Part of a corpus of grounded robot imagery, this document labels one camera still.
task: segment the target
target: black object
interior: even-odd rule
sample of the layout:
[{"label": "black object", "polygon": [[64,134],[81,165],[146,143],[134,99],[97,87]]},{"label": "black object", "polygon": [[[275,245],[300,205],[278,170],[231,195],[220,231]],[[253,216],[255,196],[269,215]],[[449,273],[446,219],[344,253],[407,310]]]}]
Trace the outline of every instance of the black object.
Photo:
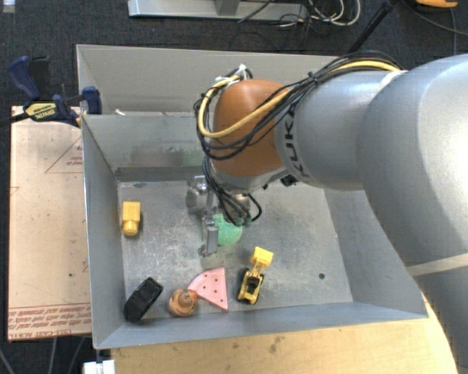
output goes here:
[{"label": "black object", "polygon": [[298,179],[295,176],[292,176],[292,175],[287,175],[287,176],[281,178],[281,183],[285,187],[290,187],[292,185],[295,185],[297,182],[298,182]]},{"label": "black object", "polygon": [[364,41],[373,33],[376,27],[380,24],[380,22],[386,17],[386,15],[392,11],[395,4],[397,4],[399,0],[387,0],[381,5],[381,8],[374,14],[371,21],[367,24],[366,29],[363,33],[357,38],[355,43],[349,49],[349,53],[355,53],[360,47],[363,45]]},{"label": "black object", "polygon": [[131,323],[139,321],[162,292],[163,286],[161,284],[151,277],[147,278],[126,301],[123,315]]}]

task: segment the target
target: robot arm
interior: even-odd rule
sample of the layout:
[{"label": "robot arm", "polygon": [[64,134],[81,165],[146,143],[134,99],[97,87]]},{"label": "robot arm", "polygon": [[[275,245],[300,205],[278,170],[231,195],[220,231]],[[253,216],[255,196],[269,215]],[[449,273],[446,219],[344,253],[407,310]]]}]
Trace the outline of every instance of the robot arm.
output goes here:
[{"label": "robot arm", "polygon": [[197,106],[204,171],[225,218],[250,224],[251,193],[288,175],[363,189],[465,372],[468,55],[410,71],[381,55],[347,56],[288,86],[230,75]]}]

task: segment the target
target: gray bin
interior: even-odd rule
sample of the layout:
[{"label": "gray bin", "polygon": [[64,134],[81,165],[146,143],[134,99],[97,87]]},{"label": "gray bin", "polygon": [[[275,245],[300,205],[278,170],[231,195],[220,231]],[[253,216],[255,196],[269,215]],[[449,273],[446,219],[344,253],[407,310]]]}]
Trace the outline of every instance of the gray bin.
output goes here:
[{"label": "gray bin", "polygon": [[[210,68],[209,78],[191,80],[197,92],[211,78],[245,62],[257,73],[278,73],[290,82],[295,74],[308,72],[329,58],[288,55],[247,55],[221,52],[172,51],[148,48],[78,47],[82,63],[80,87],[101,90],[107,113],[118,107],[121,95],[131,96],[134,87],[122,73],[141,71],[152,79],[152,66],[134,66],[146,60],[158,62],[175,55],[168,69],[180,66],[182,74],[197,64],[201,72]],[[292,72],[286,68],[289,60]],[[108,67],[121,70],[120,84],[105,84]],[[93,71],[93,68],[104,72]],[[160,89],[157,99],[175,101],[176,111],[185,111],[187,90],[173,93]],[[259,221],[243,232],[235,244],[219,247],[209,257],[199,253],[203,245],[200,218],[189,213],[186,180],[201,174],[202,151],[197,142],[191,113],[171,112],[153,105],[153,87],[140,91],[132,110],[126,101],[125,116],[99,115],[83,118],[83,159],[90,262],[93,340],[98,349],[143,344],[238,337],[262,333],[307,330],[399,319],[426,317],[422,295],[406,272],[377,222],[363,192],[338,192],[298,185],[286,188],[272,184],[255,192],[264,208]],[[143,109],[143,101],[150,109]],[[136,238],[122,234],[120,210],[125,199],[141,201],[142,228]],[[250,266],[255,245],[274,253],[265,273],[256,305],[236,301],[239,272]],[[181,319],[165,308],[169,295],[184,288],[202,271],[225,267],[229,310],[201,301],[197,313]],[[122,314],[126,299],[147,277],[164,286],[160,298],[144,319],[128,323]]]}]

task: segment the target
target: dark carpet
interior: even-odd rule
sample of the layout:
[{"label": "dark carpet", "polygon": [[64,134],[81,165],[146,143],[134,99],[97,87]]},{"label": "dark carpet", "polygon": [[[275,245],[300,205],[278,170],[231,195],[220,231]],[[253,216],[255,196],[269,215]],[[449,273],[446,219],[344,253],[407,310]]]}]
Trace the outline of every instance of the dark carpet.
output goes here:
[{"label": "dark carpet", "polygon": [[[211,19],[130,19],[128,0],[16,0],[16,13],[3,13],[0,0],[0,120],[11,105],[25,101],[10,82],[7,65],[21,55],[51,58],[51,84],[67,96],[77,93],[77,44],[167,47],[206,50],[279,51],[289,54],[342,55],[365,28],[385,0],[361,0],[359,21],[350,27],[322,24],[317,32],[280,31],[258,22]],[[456,26],[468,32],[468,0],[454,10]],[[447,12],[429,18],[452,28]],[[415,16],[401,2],[372,33],[363,49],[381,50],[411,69],[436,58],[468,52],[468,37],[433,26]],[[48,371],[51,340],[8,343],[7,273],[9,239],[10,131],[0,129],[0,345],[17,374]],[[58,339],[53,373],[66,374],[78,346],[78,337]],[[93,361],[95,352],[85,341],[78,355],[78,369]],[[0,373],[6,372],[0,360]]]}]

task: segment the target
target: black cable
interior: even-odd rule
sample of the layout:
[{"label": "black cable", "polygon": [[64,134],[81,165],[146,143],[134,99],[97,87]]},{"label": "black cable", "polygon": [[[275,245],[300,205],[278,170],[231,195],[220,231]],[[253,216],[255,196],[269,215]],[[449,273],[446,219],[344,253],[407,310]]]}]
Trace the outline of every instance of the black cable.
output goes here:
[{"label": "black cable", "polygon": [[244,21],[247,21],[251,18],[253,18],[254,16],[256,16],[259,12],[261,12],[262,10],[264,10],[269,4],[271,4],[274,0],[267,0],[263,5],[261,5],[258,9],[256,9],[255,11],[253,11],[251,14],[245,16],[244,18],[240,19],[238,21],[238,23],[241,23],[241,22],[244,22]]},{"label": "black cable", "polygon": [[371,18],[370,22],[367,24],[366,29],[364,29],[363,33],[353,43],[352,47],[349,49],[349,52],[354,52],[361,48],[363,43],[374,32],[374,30],[378,27],[386,15],[392,11],[393,7],[395,4],[397,4],[398,1],[399,0],[387,0],[381,5],[380,9],[376,12],[376,14],[374,14],[373,18]]},{"label": "black cable", "polygon": [[[456,30],[456,17],[454,15],[454,10],[450,9],[449,11],[451,12],[452,28],[453,30]],[[452,55],[458,54],[457,39],[458,39],[458,34],[454,32],[452,34]]]}]

